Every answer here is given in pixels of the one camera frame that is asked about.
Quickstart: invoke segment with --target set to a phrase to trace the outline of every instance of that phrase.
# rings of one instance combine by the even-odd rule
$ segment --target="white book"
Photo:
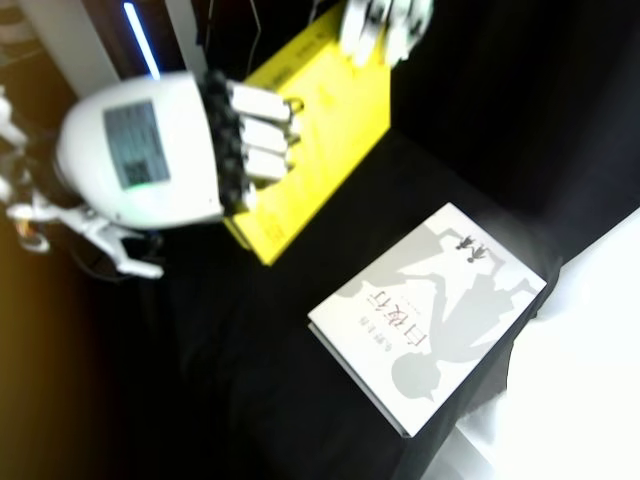
[[[413,437],[545,285],[447,204],[318,305],[309,327]]]

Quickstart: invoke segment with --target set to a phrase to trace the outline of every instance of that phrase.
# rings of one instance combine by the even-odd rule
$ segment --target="black tablecloth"
[[[307,329],[307,313],[452,202],[549,286],[413,439],[403,439]],[[557,280],[532,229],[400,134],[388,133],[271,268],[221,226],[168,237],[175,322],[215,478],[417,479]]]

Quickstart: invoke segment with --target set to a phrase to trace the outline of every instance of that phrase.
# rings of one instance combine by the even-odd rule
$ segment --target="yellow book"
[[[376,51],[355,68],[340,52],[344,6],[320,17],[247,79],[304,102],[293,170],[258,193],[258,206],[226,219],[262,263],[271,265],[389,129],[391,74]]]

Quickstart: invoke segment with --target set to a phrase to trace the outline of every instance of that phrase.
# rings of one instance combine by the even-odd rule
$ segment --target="book cover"
[[[310,314],[310,328],[413,437],[546,282],[452,204]]]
[[[380,49],[364,68],[341,53],[343,9],[344,3],[333,7],[247,79],[304,102],[298,115],[302,141],[291,150],[294,169],[258,192],[254,211],[225,220],[266,265],[276,261],[390,126],[390,70]]]

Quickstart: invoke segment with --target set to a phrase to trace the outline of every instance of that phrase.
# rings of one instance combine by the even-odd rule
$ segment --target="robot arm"
[[[432,15],[433,0],[349,0],[340,46],[357,66],[363,66],[387,26],[385,61],[394,67],[409,57],[427,31]]]
[[[69,112],[53,164],[45,175],[25,167],[19,195],[0,175],[0,200],[28,250],[48,251],[42,227],[62,223],[121,274],[159,278],[162,268],[130,258],[123,240],[254,208],[257,189],[290,169],[298,104],[214,72],[203,85],[189,72],[122,82]],[[0,135],[14,146],[12,159],[24,157],[27,138],[4,97]]]

